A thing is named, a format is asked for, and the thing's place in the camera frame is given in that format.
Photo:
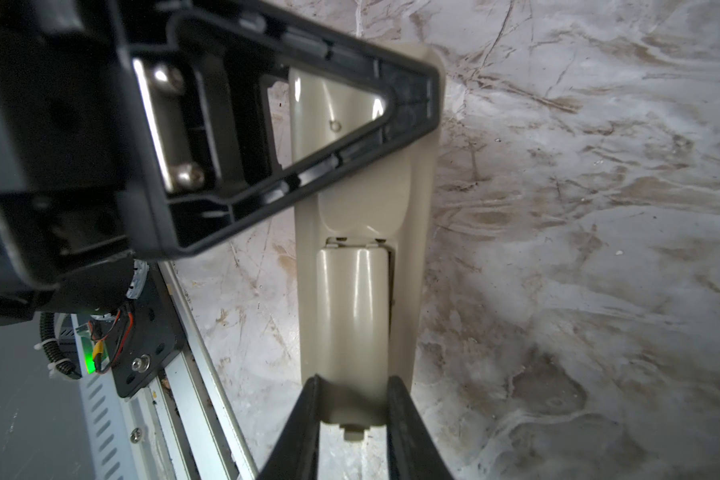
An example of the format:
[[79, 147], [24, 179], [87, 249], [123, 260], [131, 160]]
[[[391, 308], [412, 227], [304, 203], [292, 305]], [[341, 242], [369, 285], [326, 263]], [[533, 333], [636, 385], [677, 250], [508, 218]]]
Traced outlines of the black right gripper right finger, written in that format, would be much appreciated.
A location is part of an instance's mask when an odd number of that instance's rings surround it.
[[390, 479], [454, 479], [398, 376], [388, 379], [386, 437]]

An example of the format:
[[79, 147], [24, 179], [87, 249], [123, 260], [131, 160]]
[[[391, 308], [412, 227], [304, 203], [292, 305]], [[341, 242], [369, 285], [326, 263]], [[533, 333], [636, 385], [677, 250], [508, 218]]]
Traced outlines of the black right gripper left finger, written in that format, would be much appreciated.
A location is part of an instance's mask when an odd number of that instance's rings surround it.
[[316, 479], [319, 463], [322, 379], [310, 377], [257, 479]]

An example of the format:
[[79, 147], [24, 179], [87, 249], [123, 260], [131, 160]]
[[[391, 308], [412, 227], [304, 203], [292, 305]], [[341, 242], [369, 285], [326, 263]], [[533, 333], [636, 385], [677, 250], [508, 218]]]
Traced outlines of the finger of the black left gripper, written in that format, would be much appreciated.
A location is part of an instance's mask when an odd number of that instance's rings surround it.
[[120, 1], [128, 239], [201, 253], [433, 132], [423, 59], [266, 1]]

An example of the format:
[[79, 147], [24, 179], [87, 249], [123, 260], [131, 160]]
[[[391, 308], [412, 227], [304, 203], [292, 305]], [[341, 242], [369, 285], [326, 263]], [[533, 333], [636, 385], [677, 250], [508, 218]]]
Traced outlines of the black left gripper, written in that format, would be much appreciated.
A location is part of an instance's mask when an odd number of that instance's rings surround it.
[[151, 1], [0, 1], [0, 326], [125, 299], [116, 49], [155, 26]]

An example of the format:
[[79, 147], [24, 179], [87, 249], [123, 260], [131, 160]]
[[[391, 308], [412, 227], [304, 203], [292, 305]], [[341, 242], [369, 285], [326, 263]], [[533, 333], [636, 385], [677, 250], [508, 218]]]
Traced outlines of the beige battery compartment cover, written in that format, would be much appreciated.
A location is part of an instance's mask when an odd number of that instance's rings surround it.
[[317, 255], [320, 418], [347, 442], [386, 421], [389, 278], [389, 252], [377, 245], [330, 246]]

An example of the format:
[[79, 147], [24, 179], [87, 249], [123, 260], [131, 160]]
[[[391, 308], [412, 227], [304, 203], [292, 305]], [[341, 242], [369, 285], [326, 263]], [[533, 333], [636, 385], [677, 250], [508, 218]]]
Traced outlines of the white remote control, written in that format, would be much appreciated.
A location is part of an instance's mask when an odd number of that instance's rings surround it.
[[294, 208], [301, 375], [316, 373], [317, 255], [373, 244], [389, 252], [388, 379], [410, 384], [440, 135], [431, 132], [299, 201]]

